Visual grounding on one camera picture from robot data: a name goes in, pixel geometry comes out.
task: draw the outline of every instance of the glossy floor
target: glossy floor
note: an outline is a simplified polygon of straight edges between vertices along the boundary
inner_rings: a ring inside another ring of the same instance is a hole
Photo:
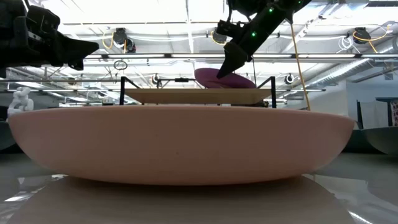
[[[66,177],[0,154],[5,223],[398,223],[398,157],[341,154],[293,179],[159,187]]]

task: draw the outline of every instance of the gray bowl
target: gray bowl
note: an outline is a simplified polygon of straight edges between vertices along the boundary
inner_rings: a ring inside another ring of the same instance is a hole
[[[362,130],[353,130],[349,141],[343,152],[381,154],[366,139]]]
[[[377,150],[398,156],[398,127],[365,129],[363,133],[368,143]]]
[[[15,143],[8,123],[0,121],[0,150],[7,149]]]

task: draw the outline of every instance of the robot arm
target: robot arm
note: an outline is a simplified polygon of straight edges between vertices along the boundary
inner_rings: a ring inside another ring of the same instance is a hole
[[[217,75],[223,78],[252,60],[255,51],[267,40],[283,20],[293,23],[293,14],[311,0],[228,0],[229,17],[220,21],[216,32],[232,37],[224,46],[225,61]],[[241,27],[230,23],[232,10],[255,18]]]
[[[83,70],[83,59],[99,49],[97,43],[65,37],[58,29],[60,18],[48,9],[29,6],[26,13],[22,1],[0,1],[0,52],[7,55],[1,68],[51,64],[61,67],[67,63]]]

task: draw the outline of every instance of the yellow cable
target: yellow cable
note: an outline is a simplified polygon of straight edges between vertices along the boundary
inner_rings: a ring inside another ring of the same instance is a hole
[[[290,29],[292,30],[292,38],[293,38],[293,43],[294,43],[294,51],[295,51],[295,53],[296,53],[296,60],[297,60],[297,66],[298,66],[298,74],[300,75],[301,84],[303,85],[305,101],[307,102],[307,108],[308,108],[308,110],[310,111],[310,110],[311,110],[311,106],[310,106],[310,101],[308,100],[308,93],[307,93],[307,89],[305,88],[305,82],[304,82],[303,74],[302,74],[301,68],[300,68],[299,53],[297,52],[297,43],[296,43],[296,39],[295,39],[295,37],[294,37],[293,24],[290,24]]]
[[[111,45],[108,47],[108,46],[105,44],[105,33],[104,33],[104,36],[103,36],[103,38],[102,38],[102,44],[104,45],[104,47],[105,47],[106,49],[111,49],[111,48],[112,48],[112,46],[113,46],[113,35],[114,35],[114,32],[112,33]]]
[[[380,40],[381,38],[385,38],[385,37],[386,37],[386,35],[388,34],[388,29],[390,29],[389,26],[387,26],[386,33],[385,33],[383,36],[378,37],[378,38],[376,38],[376,39],[362,39],[362,38],[359,38],[359,37],[355,36],[355,34],[357,33],[356,31],[353,33],[353,37],[357,38],[358,40],[362,40],[362,41],[375,41],[375,40]]]
[[[224,46],[226,42],[224,42],[223,44],[217,43],[217,42],[213,39],[213,33],[214,33],[214,31],[211,31],[211,33],[210,33],[210,36],[211,36],[211,39],[213,40],[213,42],[216,43],[216,44],[218,44],[218,45]]]
[[[378,54],[378,52],[377,52],[376,48],[373,46],[373,44],[372,44],[372,42],[371,42],[371,41],[369,41],[369,44],[371,45],[372,49],[374,50],[374,53]]]

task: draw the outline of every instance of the large pink bowl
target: large pink bowl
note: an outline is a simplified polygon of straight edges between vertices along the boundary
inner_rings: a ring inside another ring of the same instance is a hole
[[[9,118],[37,163],[86,179],[218,185],[311,172],[344,148],[354,122],[308,111],[222,106],[103,106]]]

